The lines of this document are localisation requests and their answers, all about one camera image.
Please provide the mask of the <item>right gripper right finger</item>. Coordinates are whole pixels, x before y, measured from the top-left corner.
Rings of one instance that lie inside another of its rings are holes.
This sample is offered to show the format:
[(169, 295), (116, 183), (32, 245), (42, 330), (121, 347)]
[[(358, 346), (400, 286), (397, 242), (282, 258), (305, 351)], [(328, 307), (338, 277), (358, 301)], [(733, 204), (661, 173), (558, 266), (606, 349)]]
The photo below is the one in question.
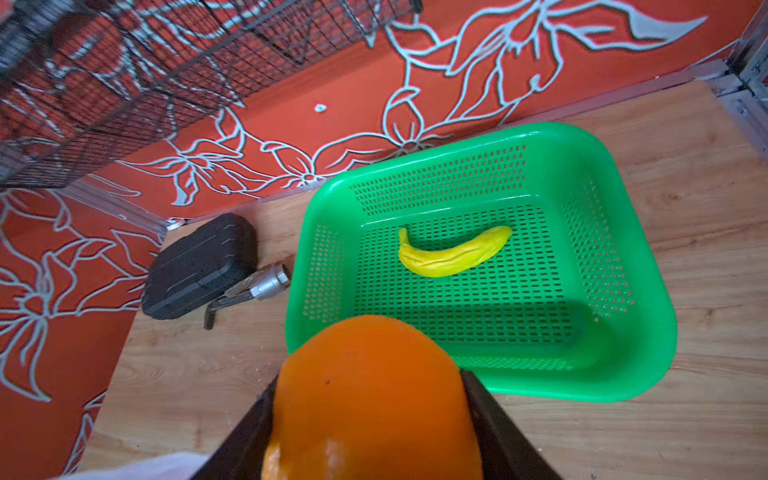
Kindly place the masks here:
[(514, 424), (477, 376), (461, 369), (473, 427), (477, 437), (483, 478), (509, 480), (560, 480)]

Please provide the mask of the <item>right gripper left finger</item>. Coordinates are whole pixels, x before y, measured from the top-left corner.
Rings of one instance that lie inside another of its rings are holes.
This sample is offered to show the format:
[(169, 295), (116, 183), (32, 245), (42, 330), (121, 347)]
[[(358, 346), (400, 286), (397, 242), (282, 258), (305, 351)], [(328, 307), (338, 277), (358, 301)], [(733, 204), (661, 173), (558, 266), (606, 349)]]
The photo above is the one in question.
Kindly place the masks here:
[(192, 480), (261, 478), (272, 432), (275, 377), (221, 446), (192, 475)]

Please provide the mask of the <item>pink plastic bag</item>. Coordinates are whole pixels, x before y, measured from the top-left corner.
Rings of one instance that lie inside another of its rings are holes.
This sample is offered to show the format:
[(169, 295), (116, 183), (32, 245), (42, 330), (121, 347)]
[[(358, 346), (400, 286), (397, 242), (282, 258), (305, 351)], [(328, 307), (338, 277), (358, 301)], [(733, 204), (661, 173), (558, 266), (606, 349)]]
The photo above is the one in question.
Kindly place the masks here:
[(60, 476), (69, 480), (170, 480), (190, 479), (209, 459), (208, 456), (178, 452), (124, 465), (115, 469), (90, 470)]

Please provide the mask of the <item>orange tangerine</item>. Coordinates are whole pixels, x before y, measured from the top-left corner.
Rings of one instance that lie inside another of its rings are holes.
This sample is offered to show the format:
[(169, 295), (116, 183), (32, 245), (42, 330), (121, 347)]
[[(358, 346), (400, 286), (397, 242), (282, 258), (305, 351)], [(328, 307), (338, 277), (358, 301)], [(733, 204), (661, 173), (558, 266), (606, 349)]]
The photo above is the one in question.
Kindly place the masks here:
[(416, 328), (338, 322), (283, 363), (264, 479), (480, 479), (459, 369)]

